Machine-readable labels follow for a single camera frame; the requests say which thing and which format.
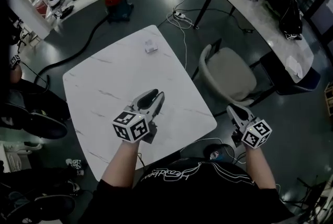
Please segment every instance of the white desk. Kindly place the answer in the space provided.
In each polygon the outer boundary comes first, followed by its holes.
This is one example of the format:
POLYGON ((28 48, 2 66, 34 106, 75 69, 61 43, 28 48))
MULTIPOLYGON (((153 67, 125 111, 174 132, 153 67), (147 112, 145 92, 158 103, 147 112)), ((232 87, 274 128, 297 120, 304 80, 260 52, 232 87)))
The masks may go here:
MULTIPOLYGON (((211 0, 206 0, 204 7, 195 21, 195 26, 200 21, 206 10, 205 7, 207 8, 210 1, 211 0)), ((287 40, 279 29, 277 18, 274 18, 274 14, 264 5, 264 0, 228 1, 249 21, 249 23, 268 43, 275 55, 285 66, 292 80, 295 83, 301 81, 301 78, 288 68, 287 59, 289 56, 292 56, 300 64, 302 76, 304 77, 311 68, 314 57, 306 40, 304 38, 302 40, 287 40)))
MULTIPOLYGON (((139 152, 145 165, 155 162, 216 128, 200 93, 156 26, 131 34, 87 58, 63 76, 76 135, 99 180, 121 139, 112 120, 141 93, 157 88, 165 102, 154 122, 157 134, 139 152), (158 46, 147 54, 146 42, 158 46)), ((141 168, 140 161, 136 168, 141 168)))

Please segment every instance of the black t-shirt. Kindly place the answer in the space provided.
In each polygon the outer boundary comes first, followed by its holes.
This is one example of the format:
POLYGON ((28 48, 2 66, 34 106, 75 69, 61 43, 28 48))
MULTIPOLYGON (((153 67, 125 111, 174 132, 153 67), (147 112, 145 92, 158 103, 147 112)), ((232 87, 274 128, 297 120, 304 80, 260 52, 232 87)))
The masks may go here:
POLYGON ((276 189, 259 189, 238 166, 183 159, 148 170, 133 189, 101 180, 80 223, 191 219, 257 224, 292 216, 276 189))

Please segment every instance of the hand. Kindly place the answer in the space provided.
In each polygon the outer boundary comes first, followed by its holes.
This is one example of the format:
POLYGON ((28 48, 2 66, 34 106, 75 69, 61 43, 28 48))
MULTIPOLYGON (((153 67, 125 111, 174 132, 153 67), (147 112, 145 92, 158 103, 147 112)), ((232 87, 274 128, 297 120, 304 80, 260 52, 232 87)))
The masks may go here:
POLYGON ((22 69, 20 65, 15 65, 15 67, 10 70, 9 81, 11 84, 17 84, 22 78, 22 69))

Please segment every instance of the plug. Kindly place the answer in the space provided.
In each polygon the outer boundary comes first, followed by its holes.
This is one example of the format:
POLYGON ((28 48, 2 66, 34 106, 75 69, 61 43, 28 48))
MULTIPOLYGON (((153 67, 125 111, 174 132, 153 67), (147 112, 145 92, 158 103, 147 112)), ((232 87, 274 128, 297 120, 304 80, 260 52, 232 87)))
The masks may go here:
POLYGON ((252 29, 243 29, 243 31, 244 31, 245 33, 250 33, 250 34, 252 34, 254 30, 252 30, 252 29))
POLYGON ((185 14, 179 12, 179 11, 174 11, 173 15, 180 18, 180 19, 185 19, 185 14))

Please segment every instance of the small white box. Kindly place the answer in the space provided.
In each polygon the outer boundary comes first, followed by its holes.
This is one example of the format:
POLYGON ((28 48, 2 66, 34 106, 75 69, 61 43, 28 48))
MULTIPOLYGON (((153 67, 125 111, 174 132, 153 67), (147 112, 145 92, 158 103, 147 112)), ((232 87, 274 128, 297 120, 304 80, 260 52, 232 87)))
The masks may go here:
POLYGON ((151 39, 145 42, 145 50, 146 53, 151 53, 153 51, 156 51, 158 49, 155 42, 153 42, 151 39))
POLYGON ((134 112, 123 111, 112 121, 116 135, 134 143, 149 133, 146 116, 134 112))
POLYGON ((267 141, 271 133, 272 129, 269 127, 267 122, 265 120, 261 120, 256 124, 247 127, 241 140, 243 143, 246 143, 248 146, 256 149, 267 141))

